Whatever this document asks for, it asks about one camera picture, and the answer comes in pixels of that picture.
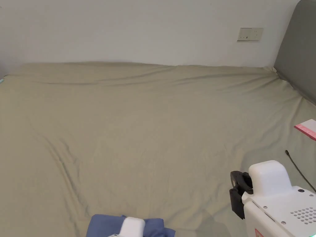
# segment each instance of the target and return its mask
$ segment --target blue towel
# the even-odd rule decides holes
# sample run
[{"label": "blue towel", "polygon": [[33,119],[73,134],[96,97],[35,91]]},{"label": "blue towel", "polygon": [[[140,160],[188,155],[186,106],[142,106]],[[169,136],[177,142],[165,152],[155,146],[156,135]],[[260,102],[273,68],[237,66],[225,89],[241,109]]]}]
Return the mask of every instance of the blue towel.
[{"label": "blue towel", "polygon": [[[125,216],[94,215],[91,218],[87,237],[107,237],[119,234]],[[165,228],[163,219],[146,219],[144,237],[174,237],[175,231]]]}]

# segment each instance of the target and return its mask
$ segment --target upholstered headboard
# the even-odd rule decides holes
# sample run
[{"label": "upholstered headboard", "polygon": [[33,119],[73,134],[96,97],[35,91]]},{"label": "upholstered headboard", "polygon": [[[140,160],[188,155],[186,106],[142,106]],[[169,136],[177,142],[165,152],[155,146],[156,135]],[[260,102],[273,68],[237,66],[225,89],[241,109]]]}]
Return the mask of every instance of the upholstered headboard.
[{"label": "upholstered headboard", "polygon": [[301,0],[293,13],[274,67],[316,103],[316,0]]}]

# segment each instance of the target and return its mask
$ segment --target white plastic casing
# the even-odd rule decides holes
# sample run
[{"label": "white plastic casing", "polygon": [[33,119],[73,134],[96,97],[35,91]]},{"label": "white plastic casing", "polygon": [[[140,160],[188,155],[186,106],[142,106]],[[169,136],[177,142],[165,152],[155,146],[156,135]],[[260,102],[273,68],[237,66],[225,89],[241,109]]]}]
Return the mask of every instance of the white plastic casing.
[{"label": "white plastic casing", "polygon": [[143,237],[145,221],[134,217],[127,217],[123,221],[119,234],[111,235],[113,237]]},{"label": "white plastic casing", "polygon": [[284,166],[277,161],[252,165],[249,175],[253,194],[242,196],[249,237],[316,235],[316,194],[292,187]]}]

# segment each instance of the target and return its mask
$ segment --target black cable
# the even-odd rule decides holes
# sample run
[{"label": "black cable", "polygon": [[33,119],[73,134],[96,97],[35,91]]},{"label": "black cable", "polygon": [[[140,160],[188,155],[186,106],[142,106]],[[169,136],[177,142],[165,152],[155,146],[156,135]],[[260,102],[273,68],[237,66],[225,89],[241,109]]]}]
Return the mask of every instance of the black cable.
[{"label": "black cable", "polygon": [[288,152],[288,150],[285,150],[285,153],[288,155],[288,157],[290,158],[290,160],[292,161],[293,165],[295,166],[295,168],[297,169],[297,171],[301,174],[301,176],[303,177],[303,179],[305,179],[305,181],[309,184],[309,186],[314,190],[314,192],[316,193],[316,189],[313,187],[313,185],[311,185],[311,183],[307,180],[307,178],[305,178],[305,176],[302,174],[302,172],[300,171],[300,169],[296,166],[296,164],[294,163],[294,161],[292,160],[292,157],[290,156],[290,153]]}]

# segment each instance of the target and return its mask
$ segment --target pink card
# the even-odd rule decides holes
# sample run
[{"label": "pink card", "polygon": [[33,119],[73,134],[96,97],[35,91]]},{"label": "pink card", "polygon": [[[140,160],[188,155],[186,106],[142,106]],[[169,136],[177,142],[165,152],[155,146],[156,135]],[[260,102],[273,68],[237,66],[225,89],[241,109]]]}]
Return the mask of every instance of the pink card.
[{"label": "pink card", "polygon": [[297,130],[301,131],[311,139],[316,141],[316,121],[313,119],[307,120],[304,123],[294,126]]}]

